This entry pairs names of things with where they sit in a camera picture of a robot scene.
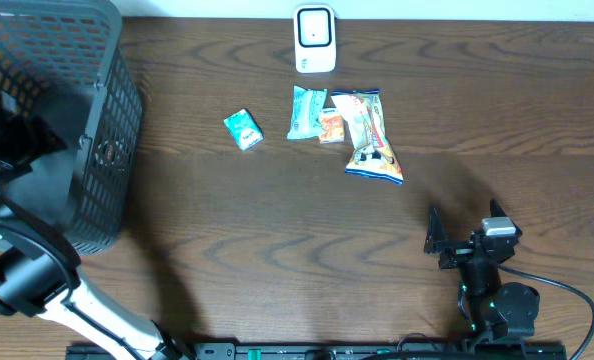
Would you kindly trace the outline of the orange wet sheet package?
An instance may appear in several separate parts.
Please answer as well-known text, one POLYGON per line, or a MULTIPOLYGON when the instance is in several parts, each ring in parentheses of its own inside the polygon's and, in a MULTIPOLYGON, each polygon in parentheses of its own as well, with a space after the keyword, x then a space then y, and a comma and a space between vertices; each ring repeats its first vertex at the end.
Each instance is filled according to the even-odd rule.
POLYGON ((380 90, 336 90, 331 99, 348 125, 354 148, 345 173, 402 185, 402 168, 386 138, 380 90))

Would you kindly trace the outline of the small orange tissue pack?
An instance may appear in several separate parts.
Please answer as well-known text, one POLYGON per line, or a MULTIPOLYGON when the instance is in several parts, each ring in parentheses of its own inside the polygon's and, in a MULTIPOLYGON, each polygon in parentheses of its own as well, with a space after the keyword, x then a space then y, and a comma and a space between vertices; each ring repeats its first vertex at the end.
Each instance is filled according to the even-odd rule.
POLYGON ((344 120, 336 108, 323 109, 319 121, 324 130, 324 133, 319 136, 322 144, 344 141, 344 120))

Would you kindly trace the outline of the green Kleenex tissue pack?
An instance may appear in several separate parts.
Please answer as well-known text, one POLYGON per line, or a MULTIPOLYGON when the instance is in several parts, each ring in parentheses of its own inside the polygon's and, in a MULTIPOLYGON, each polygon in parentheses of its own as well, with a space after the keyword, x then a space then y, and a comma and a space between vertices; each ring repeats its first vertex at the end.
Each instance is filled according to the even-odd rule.
POLYGON ((293 88, 292 117, 288 140, 318 137, 324 133, 319 116, 323 110, 327 90, 293 88))

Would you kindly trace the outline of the small teal tissue pack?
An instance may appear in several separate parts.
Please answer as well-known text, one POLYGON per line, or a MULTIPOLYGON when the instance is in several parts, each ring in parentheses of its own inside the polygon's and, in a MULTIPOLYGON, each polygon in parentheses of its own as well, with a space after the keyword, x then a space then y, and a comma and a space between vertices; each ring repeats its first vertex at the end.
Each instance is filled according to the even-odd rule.
POLYGON ((246 109, 226 118, 224 125, 241 151, 245 151, 263 140, 262 131, 246 109))

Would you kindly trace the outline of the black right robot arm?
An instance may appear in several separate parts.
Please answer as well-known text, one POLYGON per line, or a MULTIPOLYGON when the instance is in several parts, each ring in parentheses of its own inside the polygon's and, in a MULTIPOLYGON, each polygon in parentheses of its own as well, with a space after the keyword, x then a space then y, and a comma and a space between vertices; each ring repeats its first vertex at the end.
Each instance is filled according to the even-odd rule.
POLYGON ((424 252, 437 255, 442 270, 460 273, 458 304, 482 343, 524 340, 535 334, 540 295, 518 282, 504 283, 500 269, 515 255, 522 231, 490 201, 490 216, 467 240, 451 240, 436 207, 429 209, 424 252))

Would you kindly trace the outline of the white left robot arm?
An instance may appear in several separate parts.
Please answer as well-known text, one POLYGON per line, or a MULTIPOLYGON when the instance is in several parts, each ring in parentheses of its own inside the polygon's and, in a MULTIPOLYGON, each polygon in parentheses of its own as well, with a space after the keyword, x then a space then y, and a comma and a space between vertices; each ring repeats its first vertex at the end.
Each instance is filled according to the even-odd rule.
POLYGON ((32 161, 65 148, 40 118, 18 113, 0 92, 0 315, 17 313, 66 326, 114 359, 193 359, 195 352, 94 285, 73 246, 55 228, 6 197, 5 184, 32 161))

